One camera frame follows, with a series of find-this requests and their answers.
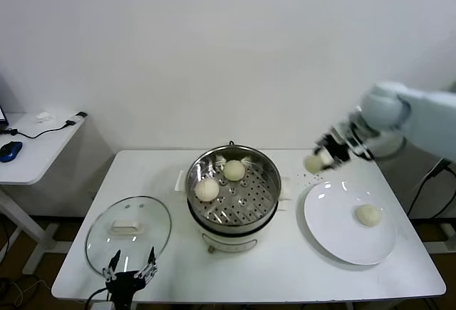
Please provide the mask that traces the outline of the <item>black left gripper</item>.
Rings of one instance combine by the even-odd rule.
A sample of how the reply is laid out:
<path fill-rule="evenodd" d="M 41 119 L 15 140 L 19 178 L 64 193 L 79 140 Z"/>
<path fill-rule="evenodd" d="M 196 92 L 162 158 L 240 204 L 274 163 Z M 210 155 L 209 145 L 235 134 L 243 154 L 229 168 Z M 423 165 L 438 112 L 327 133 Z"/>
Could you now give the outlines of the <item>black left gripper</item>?
<path fill-rule="evenodd" d="M 115 273 L 120 259 L 119 249 L 109 261 L 107 267 L 102 269 L 105 286 L 110 294 L 110 301 L 115 309 L 130 309 L 133 297 L 137 291 L 145 288 L 157 272 L 155 248 L 152 247 L 147 258 L 147 264 L 140 271 Z"/>

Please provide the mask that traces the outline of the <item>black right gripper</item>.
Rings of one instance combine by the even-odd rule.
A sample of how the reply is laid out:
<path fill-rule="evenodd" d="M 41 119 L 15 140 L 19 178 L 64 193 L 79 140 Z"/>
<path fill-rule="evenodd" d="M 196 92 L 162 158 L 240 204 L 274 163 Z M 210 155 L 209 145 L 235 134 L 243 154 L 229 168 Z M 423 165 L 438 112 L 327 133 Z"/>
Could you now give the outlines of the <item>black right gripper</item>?
<path fill-rule="evenodd" d="M 323 159 L 323 170 L 337 170 L 351 162 L 346 138 L 337 127 L 331 127 L 327 133 L 316 141 L 314 155 L 326 153 L 328 159 Z"/>

